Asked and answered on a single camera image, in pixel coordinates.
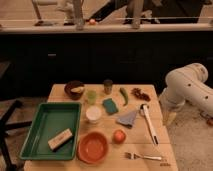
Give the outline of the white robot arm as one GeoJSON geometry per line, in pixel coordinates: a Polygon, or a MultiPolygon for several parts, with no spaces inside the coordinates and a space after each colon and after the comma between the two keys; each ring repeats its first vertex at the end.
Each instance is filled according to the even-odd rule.
{"type": "Polygon", "coordinates": [[[208,70],[200,63],[192,63],[167,73],[166,87],[159,96],[164,125],[172,123],[186,101],[205,115],[213,117],[213,88],[205,84],[207,79],[208,70]]]}

